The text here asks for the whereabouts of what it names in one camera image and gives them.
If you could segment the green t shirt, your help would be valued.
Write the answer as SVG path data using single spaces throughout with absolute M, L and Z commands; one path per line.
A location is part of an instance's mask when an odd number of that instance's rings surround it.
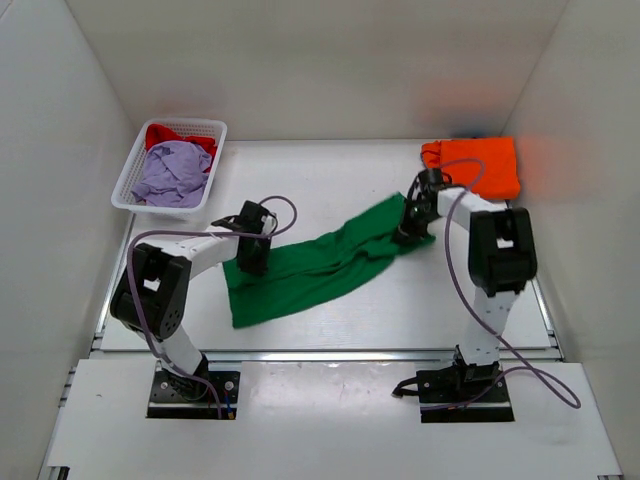
M 404 209 L 395 193 L 315 239 L 273 249 L 262 276 L 227 261 L 223 271 L 232 327 L 245 329 L 347 295 L 387 270 L 398 257 L 435 241 L 400 245 L 393 235 Z

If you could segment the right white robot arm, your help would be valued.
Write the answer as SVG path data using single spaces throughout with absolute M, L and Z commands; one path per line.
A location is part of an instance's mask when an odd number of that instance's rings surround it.
M 392 239 L 415 246 L 429 225 L 445 220 L 445 257 L 456 292 L 471 316 L 451 364 L 425 371 L 418 382 L 427 394 L 442 394 L 455 404 L 469 403 L 493 387 L 501 374 L 500 348 L 511 349 L 503 337 L 511 310 L 537 273 L 537 257 L 529 213 L 491 203 L 439 168 L 419 173 L 409 188 Z M 467 268 L 475 286 L 472 302 L 461 294 L 450 251 L 450 228 L 468 232 Z

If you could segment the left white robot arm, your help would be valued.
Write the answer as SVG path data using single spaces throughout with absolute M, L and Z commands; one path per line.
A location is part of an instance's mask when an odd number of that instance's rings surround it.
M 149 232 L 137 240 L 110 303 L 110 314 L 143 338 L 160 360 L 170 387 L 188 402 L 212 392 L 206 355 L 182 327 L 191 281 L 234 260 L 243 273 L 263 275 L 278 221 L 265 206 L 247 201 L 237 215 L 206 230 Z

